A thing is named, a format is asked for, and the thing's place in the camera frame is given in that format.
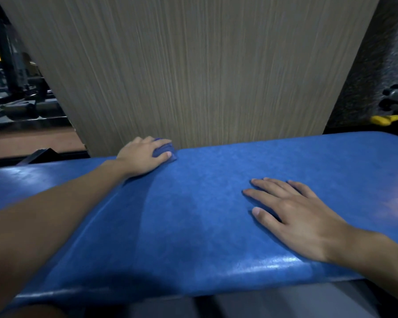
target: blue massage table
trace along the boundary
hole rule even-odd
[[[398,137],[343,133],[184,149],[113,190],[12,306],[106,305],[360,278],[307,260],[255,222],[242,195],[269,176],[308,184],[350,224],[398,242]],[[0,209],[106,158],[0,168]]]

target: wooden wall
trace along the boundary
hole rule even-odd
[[[378,0],[0,0],[90,154],[321,134]]]

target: person's right arm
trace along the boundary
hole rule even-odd
[[[281,222],[262,208],[255,218],[297,253],[360,273],[398,298],[398,244],[381,233],[345,222],[305,184],[276,179],[253,179],[264,191],[244,194],[272,208]]]

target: skin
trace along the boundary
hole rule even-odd
[[[263,191],[246,189],[244,194],[272,208],[281,222],[262,208],[253,208],[252,214],[289,248],[350,268],[398,298],[397,243],[347,224],[305,184],[273,178],[251,182]]]
[[[0,311],[112,188],[168,160],[170,154],[153,158],[152,152],[169,142],[137,137],[116,160],[1,210]],[[288,247],[310,259],[357,271],[398,298],[398,244],[380,233],[347,224],[302,183],[270,178],[252,183],[263,191],[246,189],[244,194],[272,208],[281,222],[261,208],[254,208],[253,215]],[[45,305],[4,316],[65,317],[62,311]]]

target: hand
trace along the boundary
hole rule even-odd
[[[272,208],[281,222],[259,207],[254,207],[252,214],[281,242],[302,256],[334,262],[335,254],[345,247],[347,237],[354,230],[359,231],[328,208],[305,184],[270,178],[253,179],[251,183],[265,192],[246,189],[244,194]]]
[[[120,150],[116,162],[122,165],[124,173],[129,177],[145,174],[171,157],[171,152],[164,152],[156,158],[152,157],[156,148],[168,143],[171,143],[171,140],[159,139],[155,141],[151,136],[145,139],[136,137]]]

